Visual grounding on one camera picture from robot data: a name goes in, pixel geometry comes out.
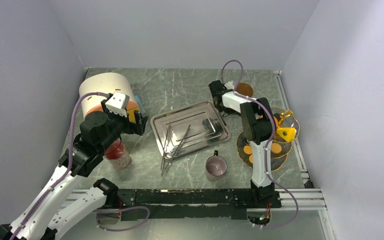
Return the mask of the metal tongs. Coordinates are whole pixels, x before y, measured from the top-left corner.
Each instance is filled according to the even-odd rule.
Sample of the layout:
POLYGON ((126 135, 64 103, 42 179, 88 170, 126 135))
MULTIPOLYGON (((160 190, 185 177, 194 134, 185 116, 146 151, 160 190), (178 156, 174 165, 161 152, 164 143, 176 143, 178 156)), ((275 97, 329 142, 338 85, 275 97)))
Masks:
POLYGON ((188 136, 190 130, 191 130, 191 125, 189 124, 182 138, 178 140, 176 137, 175 140, 173 140, 173 136, 175 134, 174 134, 174 131, 172 130, 172 125, 170 123, 168 124, 165 139, 162 145, 162 156, 161 156, 161 164, 160 164, 160 175, 162 177, 164 176, 166 170, 172 165, 173 161, 175 160, 178 153, 180 152, 180 149, 185 143, 186 137, 188 136))

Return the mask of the small glass plate gold rim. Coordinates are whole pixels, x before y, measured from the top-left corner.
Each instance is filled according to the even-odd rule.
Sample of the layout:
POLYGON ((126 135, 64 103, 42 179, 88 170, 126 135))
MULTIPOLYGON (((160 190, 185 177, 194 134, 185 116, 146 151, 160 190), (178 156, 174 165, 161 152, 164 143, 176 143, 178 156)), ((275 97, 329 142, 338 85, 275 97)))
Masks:
MULTIPOLYGON (((297 130, 297 134, 295 135, 295 139, 296 139, 299 135, 300 124, 296 119, 294 113, 291 110, 286 110, 280 107, 272 107, 271 111, 274 118, 274 124, 276 126, 276 130, 277 128, 289 128, 289 127, 295 128, 297 130)), ((281 142, 276 132, 274 134, 273 141, 276 143, 289 143, 289 142, 281 142)))

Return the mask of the purple mug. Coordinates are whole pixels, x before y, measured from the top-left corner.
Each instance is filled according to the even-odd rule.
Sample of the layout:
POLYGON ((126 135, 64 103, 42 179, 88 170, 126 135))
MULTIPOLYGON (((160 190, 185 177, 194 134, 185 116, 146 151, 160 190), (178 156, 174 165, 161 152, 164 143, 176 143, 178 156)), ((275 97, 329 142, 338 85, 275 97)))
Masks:
POLYGON ((213 155, 205 162, 205 176, 209 181, 218 181, 226 175, 227 168, 226 160, 219 156, 218 150, 214 150, 213 155))

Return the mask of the orange biscuit front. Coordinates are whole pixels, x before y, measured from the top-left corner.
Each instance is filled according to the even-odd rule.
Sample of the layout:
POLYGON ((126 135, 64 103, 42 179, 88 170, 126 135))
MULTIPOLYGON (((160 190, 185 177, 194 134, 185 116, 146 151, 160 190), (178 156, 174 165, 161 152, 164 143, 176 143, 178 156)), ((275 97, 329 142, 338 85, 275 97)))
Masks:
POLYGON ((248 157, 248 160, 249 160, 249 162, 250 162, 251 164, 253 164, 253 163, 254 163, 254 161, 253 161, 253 155, 250 155, 250 156, 248 157))

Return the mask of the yellow cake piece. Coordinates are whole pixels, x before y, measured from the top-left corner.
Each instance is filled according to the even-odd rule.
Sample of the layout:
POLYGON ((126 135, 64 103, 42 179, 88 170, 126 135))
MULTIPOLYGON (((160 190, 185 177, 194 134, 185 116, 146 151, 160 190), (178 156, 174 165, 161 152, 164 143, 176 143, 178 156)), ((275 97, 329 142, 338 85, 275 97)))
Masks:
POLYGON ((294 127, 279 127, 276 129, 276 134, 281 142, 289 143, 296 138, 297 130, 294 127))

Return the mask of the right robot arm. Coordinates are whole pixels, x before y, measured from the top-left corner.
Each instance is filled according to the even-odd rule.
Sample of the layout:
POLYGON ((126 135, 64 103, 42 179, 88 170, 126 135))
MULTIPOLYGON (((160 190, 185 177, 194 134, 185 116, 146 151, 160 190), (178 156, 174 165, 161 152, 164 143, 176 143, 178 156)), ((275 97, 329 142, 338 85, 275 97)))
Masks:
POLYGON ((269 102, 265 97, 256 99, 227 89, 220 80, 208 86, 213 104, 220 112, 241 116, 242 133, 249 142, 253 159, 249 199, 255 207, 262 207, 275 193, 270 158, 276 125, 269 102))

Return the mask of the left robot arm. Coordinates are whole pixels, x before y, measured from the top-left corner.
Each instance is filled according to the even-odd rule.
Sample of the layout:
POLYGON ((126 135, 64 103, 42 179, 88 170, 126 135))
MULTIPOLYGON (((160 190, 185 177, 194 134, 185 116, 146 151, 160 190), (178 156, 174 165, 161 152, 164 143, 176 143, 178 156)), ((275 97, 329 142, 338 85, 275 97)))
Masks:
POLYGON ((134 121, 105 111, 92 111, 80 124, 80 133, 59 159, 49 181, 30 206, 12 223, 0 225, 0 240, 59 240, 84 217, 99 208, 112 208, 118 187, 101 178, 74 203, 60 207, 104 159, 122 134, 143 135, 148 117, 137 110, 134 121))

